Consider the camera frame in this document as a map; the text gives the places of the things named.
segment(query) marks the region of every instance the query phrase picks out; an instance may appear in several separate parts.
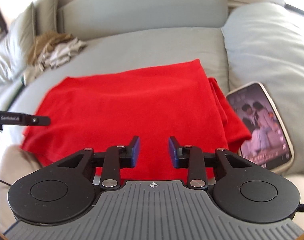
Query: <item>red towel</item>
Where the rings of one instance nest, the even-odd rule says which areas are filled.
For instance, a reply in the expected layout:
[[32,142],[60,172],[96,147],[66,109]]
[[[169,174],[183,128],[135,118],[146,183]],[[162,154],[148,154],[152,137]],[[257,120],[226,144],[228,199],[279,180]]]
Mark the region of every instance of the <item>red towel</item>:
[[122,169],[122,179],[185,181],[187,170],[174,169],[168,154],[171,135],[205,152],[218,147],[236,152],[250,139],[199,60],[66,78],[47,93],[36,114],[49,116],[51,125],[28,127],[22,148],[43,165],[86,147],[101,152],[140,136],[137,166]]

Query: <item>folded clothes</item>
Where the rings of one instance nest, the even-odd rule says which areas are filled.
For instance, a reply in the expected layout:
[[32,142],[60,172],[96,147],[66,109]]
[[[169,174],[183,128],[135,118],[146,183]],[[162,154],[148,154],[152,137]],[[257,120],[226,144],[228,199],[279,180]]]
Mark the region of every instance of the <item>folded clothes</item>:
[[186,169],[172,167],[168,153],[172,135],[210,153],[218,147],[236,152],[250,139],[199,60],[66,78],[47,93],[36,114],[49,116],[51,125],[28,127],[22,148],[43,165],[86,147],[102,152],[140,136],[137,166],[122,169],[122,179],[186,180]]
[[45,46],[34,65],[27,66],[22,76],[23,85],[29,85],[45,71],[56,69],[69,62],[72,57],[79,54],[80,51],[86,47],[86,43],[80,41],[78,38],[74,38],[69,42],[62,42],[55,45],[52,44],[52,46],[55,47],[51,47],[49,52],[46,52],[49,48]]
[[55,47],[60,43],[66,43],[73,40],[72,34],[69,33],[57,33],[55,31],[48,31],[44,34],[36,36],[34,43],[28,54],[28,65],[35,65],[40,55],[51,53]]

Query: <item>gray pillow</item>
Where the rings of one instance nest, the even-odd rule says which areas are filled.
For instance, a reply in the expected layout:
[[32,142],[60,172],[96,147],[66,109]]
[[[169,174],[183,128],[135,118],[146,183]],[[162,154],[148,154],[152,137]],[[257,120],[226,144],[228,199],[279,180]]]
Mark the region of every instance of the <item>gray pillow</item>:
[[13,81],[26,68],[34,36],[34,6],[31,3],[11,24],[9,33],[0,43],[0,85]]
[[37,0],[34,6],[36,35],[57,31],[58,0]]
[[233,11],[222,32],[230,89],[263,83],[294,147],[293,165],[284,174],[304,172],[304,30],[285,8],[257,3]]

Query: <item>gray ribbed plate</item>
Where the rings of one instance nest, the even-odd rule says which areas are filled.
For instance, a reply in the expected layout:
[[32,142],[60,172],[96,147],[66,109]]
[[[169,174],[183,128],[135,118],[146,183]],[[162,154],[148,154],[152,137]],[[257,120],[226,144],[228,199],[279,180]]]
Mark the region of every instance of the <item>gray ribbed plate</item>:
[[188,189],[181,181],[174,180],[128,181],[120,190],[104,192],[93,209],[75,221],[53,227],[20,221],[6,237],[9,240],[292,240],[302,233],[290,219],[273,224],[237,220],[218,209],[206,192]]

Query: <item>pile of laundry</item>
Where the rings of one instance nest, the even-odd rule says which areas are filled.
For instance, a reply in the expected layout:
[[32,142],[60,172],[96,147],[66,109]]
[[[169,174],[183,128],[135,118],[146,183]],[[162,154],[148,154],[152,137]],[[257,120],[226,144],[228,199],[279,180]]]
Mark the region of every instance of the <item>pile of laundry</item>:
[[69,62],[86,46],[84,41],[74,38],[72,34],[49,31],[36,36],[28,55],[28,67],[21,79],[23,85],[29,85],[44,71]]

